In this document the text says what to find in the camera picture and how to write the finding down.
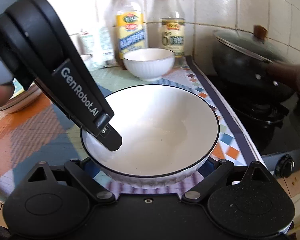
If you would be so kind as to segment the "white ribbed bowl black rim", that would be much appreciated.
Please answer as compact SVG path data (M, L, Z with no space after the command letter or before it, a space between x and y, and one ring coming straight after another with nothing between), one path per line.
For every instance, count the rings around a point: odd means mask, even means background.
M200 96L167 85L140 85L106 97L110 124L122 137L116 151L81 130L84 150L115 181L143 189L177 183L196 172L217 145L220 124Z

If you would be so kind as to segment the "large white slogan plate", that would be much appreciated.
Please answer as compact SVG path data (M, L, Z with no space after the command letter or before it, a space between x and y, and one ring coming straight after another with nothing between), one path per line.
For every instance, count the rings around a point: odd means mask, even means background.
M0 107L0 112L2 113L15 113L23 108L30 105L40 94L42 91L39 87L33 82L28 90L24 90L22 85L17 81L13 81L14 84L14 94L10 98L10 100Z

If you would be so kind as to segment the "colourful patchwork table mat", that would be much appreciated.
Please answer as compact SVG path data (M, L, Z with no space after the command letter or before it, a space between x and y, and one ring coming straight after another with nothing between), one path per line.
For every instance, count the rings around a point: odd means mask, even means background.
M247 165L261 156L228 102L193 61L173 69L159 80L188 90L208 102L220 120L221 135L212 153L215 159L228 159ZM79 128L44 94L22 110L0 112L0 201L19 184L39 161L62 165L72 158L84 159Z

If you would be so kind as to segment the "gas stove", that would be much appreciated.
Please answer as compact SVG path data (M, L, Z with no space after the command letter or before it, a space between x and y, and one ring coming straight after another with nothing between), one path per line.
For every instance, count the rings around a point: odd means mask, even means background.
M271 106L256 106L232 95L216 75L209 75L250 135L263 161L277 178L300 170L300 95Z

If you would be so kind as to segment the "white ribbed bowl near bag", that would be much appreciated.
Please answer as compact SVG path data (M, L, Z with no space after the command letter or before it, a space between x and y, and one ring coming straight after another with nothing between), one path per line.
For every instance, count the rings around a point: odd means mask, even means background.
M80 57L88 69L93 67L93 61L91 55L81 55Z

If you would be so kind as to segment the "white green plastic bag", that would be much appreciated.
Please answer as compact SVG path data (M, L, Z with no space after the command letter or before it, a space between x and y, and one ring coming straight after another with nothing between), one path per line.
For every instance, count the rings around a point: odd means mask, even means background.
M106 27L93 31L81 31L70 35L79 55L91 55L94 68L109 68L118 65L115 59L110 33Z

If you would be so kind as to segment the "white ribbed bowl near bottles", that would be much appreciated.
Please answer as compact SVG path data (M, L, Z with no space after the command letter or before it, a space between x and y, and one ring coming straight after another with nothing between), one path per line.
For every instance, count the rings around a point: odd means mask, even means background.
M125 68L143 81L157 81L174 66L174 52L162 48L143 48L123 54Z

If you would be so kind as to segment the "black wok with lid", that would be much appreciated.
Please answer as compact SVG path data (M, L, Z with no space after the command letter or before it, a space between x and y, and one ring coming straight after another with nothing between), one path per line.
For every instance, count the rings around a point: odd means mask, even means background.
M266 31L254 33L214 30L212 64L223 83L255 105L272 105L300 94L300 64L292 64L266 40Z

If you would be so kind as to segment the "yellow label oil bottle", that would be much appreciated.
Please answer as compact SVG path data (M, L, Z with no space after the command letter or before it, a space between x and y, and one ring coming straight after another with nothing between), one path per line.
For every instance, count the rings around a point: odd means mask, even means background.
M148 47L147 28L139 0L117 0L114 9L117 59L119 65L125 69L123 65L125 53Z

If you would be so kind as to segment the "yellow cap vinegar bottle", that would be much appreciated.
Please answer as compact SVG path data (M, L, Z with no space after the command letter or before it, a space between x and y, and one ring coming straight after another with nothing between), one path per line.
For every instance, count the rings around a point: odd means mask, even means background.
M160 46L174 52L176 58L184 55L185 14L179 0L166 0L160 14Z

